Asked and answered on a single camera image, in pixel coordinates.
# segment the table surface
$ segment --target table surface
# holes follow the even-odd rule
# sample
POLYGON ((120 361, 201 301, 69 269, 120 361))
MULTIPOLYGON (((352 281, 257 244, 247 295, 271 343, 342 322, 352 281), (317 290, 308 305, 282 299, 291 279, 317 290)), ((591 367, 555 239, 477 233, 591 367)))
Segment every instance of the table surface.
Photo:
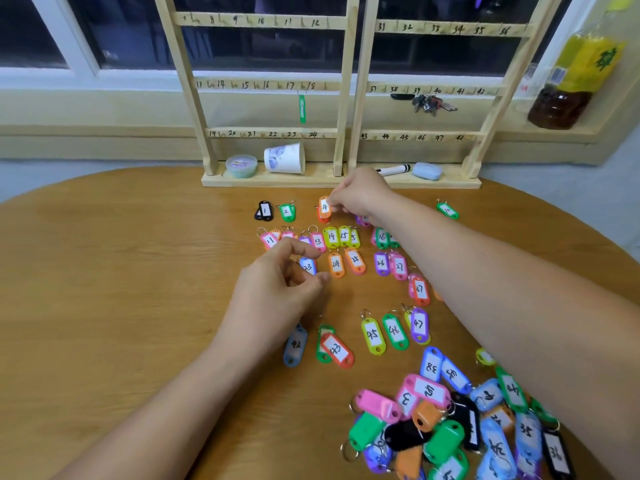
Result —
MULTIPOLYGON (((253 219, 259 201, 294 200, 293 226, 302 231, 318 224, 314 206, 328 193, 205 189, 201 173, 117 170, 0 205, 3 477, 53 474, 206 347, 240 268, 263 252, 253 219)), ((430 207, 444 199, 462 224, 639 302, 640 266, 544 201, 489 181, 480 190, 401 193, 430 207)), ((348 216, 332 219, 336 226, 351 222, 348 216)), ((276 216, 271 224, 283 222, 276 216)), ((370 232, 360 230, 369 270, 332 282, 324 310, 315 311, 352 348, 353 368, 316 360, 316 318, 306 317, 311 336, 300 366, 285 367, 279 351, 252 377, 215 428, 193 478, 373 478, 363 461, 349 464, 340 457, 354 420, 349 402, 363 388, 395 397, 405 375, 418 372, 424 348, 388 346, 382 356, 366 348, 361 309, 380 318, 410 301, 406 282, 373 271, 370 232)), ((326 256, 319 267, 328 268, 326 256)), ((476 364, 478 343, 446 305, 434 299, 427 311, 432 345, 474 384, 491 377, 492 368, 476 364)), ((569 432, 565 441, 578 478, 609 477, 569 432)), ((468 456, 474 472, 480 457, 468 456)))

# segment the forearm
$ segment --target forearm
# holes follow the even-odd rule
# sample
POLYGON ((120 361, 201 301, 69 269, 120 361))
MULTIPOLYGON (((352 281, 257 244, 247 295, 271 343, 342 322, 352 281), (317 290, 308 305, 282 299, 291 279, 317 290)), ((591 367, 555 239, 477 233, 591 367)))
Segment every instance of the forearm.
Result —
POLYGON ((612 473, 630 476, 638 307, 400 195, 376 217, 471 334, 612 473))
POLYGON ((183 479, 255 362, 214 339, 147 404, 53 480, 183 479))

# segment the plastic bottle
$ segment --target plastic bottle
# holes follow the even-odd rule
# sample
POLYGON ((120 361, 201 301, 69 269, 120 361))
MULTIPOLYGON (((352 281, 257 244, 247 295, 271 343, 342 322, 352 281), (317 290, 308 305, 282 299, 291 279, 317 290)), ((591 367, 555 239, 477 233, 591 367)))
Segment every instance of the plastic bottle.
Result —
POLYGON ((612 0, 603 17, 574 33, 540 90, 529 120, 540 128, 573 127, 617 65, 626 44, 619 16, 633 0, 612 0))

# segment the wooden rack base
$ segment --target wooden rack base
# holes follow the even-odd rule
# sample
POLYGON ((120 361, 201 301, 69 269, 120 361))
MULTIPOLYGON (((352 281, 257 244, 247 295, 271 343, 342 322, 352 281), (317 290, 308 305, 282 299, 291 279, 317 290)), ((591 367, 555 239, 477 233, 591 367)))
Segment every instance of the wooden rack base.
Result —
MULTIPOLYGON (((393 166, 393 163, 360 164, 361 166, 371 166, 380 168, 393 166)), ((461 165, 443 164, 442 176, 437 181, 423 180, 414 177, 411 173, 401 173, 400 175, 390 175, 385 177, 391 188, 394 189, 478 189, 481 181, 478 178, 466 178, 462 176, 461 165)), ((226 175, 223 162, 218 165, 215 175, 202 176, 204 187, 299 187, 299 188, 333 188, 339 184, 344 177, 333 176, 333 163, 307 162, 304 175, 292 173, 272 173, 268 171, 264 162, 258 162, 258 170, 251 178, 234 178, 226 175)))

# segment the hand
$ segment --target hand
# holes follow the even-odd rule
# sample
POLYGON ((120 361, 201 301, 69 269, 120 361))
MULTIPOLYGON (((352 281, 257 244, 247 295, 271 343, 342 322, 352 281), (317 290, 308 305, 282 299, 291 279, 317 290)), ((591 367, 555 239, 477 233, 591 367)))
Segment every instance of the hand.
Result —
POLYGON ((328 202, 332 207, 342 208, 357 216, 366 216, 373 225, 378 226, 380 223, 376 222, 375 211, 380 203, 393 194, 387 181, 377 171, 372 168, 357 168, 334 188, 328 202))
POLYGON ((313 246, 285 237, 245 267, 215 342, 257 354, 258 359, 283 345, 329 282, 329 273, 313 276, 290 259, 292 254, 322 256, 313 246))

